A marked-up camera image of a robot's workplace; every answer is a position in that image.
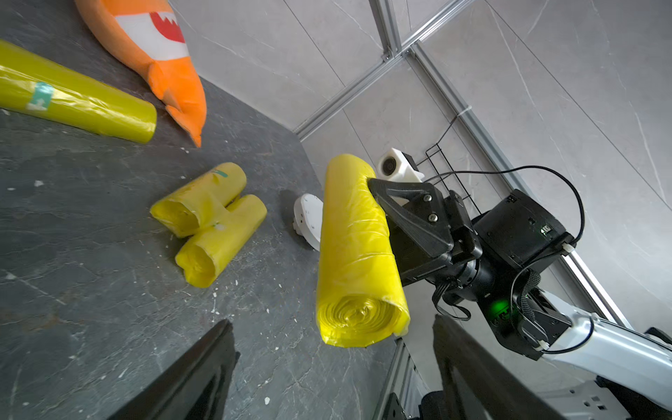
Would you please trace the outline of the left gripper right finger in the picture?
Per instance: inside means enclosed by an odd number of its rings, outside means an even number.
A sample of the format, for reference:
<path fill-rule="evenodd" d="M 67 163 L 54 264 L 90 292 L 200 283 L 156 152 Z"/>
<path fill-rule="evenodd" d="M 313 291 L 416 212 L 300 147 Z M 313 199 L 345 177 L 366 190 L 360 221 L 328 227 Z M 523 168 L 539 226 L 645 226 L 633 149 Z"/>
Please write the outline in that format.
<path fill-rule="evenodd" d="M 433 348 L 448 419 L 561 419 L 450 317 L 437 315 Z"/>

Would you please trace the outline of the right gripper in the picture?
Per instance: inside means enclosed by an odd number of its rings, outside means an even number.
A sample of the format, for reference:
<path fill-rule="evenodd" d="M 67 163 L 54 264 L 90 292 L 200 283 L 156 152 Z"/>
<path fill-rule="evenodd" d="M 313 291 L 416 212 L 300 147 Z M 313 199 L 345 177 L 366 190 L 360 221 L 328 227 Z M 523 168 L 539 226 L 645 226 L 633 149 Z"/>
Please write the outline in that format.
<path fill-rule="evenodd" d="M 379 178 L 367 184 L 392 224 L 390 243 L 402 286 L 454 276 L 446 304 L 459 308 L 463 301 L 476 303 L 499 344 L 535 361 L 542 345 L 554 344 L 571 326 L 539 285 L 542 272 L 575 238 L 525 192 L 514 190 L 472 220 L 482 254 L 462 268 L 452 261 L 454 241 L 436 187 Z"/>

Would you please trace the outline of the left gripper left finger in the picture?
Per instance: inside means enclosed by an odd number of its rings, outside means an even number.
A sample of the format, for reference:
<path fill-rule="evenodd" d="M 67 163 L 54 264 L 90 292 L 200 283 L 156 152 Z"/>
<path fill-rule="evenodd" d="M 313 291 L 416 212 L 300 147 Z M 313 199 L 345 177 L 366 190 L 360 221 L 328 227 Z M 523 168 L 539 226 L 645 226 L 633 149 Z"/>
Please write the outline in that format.
<path fill-rule="evenodd" d="M 112 419 L 222 419 L 240 354 L 222 320 Z"/>

